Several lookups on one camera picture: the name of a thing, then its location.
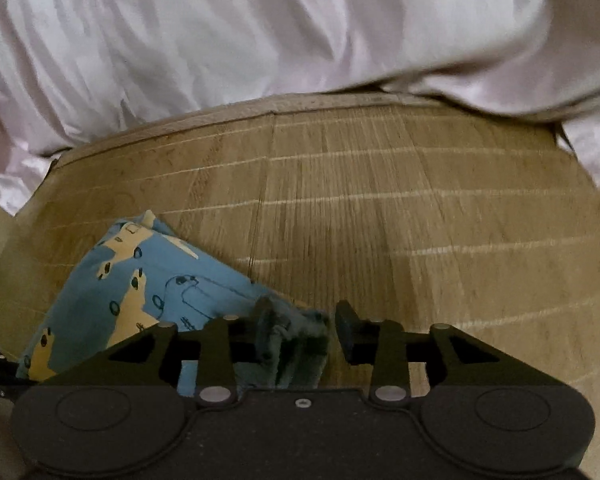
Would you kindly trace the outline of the white satin sheet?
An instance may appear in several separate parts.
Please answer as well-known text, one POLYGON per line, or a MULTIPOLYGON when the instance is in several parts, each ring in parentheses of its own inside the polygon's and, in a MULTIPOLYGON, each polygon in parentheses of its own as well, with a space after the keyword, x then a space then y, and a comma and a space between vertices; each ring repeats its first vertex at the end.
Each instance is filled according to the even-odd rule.
POLYGON ((67 148, 366 84, 559 120, 600 186, 600 0, 0 0, 0 206, 67 148))

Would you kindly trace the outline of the brown bamboo mat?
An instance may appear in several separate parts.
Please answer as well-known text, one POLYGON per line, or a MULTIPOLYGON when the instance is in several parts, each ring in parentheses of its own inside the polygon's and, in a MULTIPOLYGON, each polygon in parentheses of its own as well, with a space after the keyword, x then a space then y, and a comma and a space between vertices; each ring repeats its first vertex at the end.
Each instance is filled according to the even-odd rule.
POLYGON ((0 347, 16 358, 112 222, 183 240, 321 310, 445 322, 580 390, 600 479, 600 188, 530 126, 382 96, 296 96, 77 148, 0 208, 0 347))

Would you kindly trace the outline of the blue yellow patterned pants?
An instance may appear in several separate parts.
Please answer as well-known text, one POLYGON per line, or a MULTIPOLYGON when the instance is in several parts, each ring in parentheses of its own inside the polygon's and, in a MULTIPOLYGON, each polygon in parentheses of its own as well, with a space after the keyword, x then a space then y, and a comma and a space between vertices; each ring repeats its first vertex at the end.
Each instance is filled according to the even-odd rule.
POLYGON ((42 382, 159 322, 190 332, 226 316, 257 321, 256 362, 234 366, 239 390, 318 385, 327 316, 251 281, 146 211, 114 222, 70 273, 17 375, 42 382))

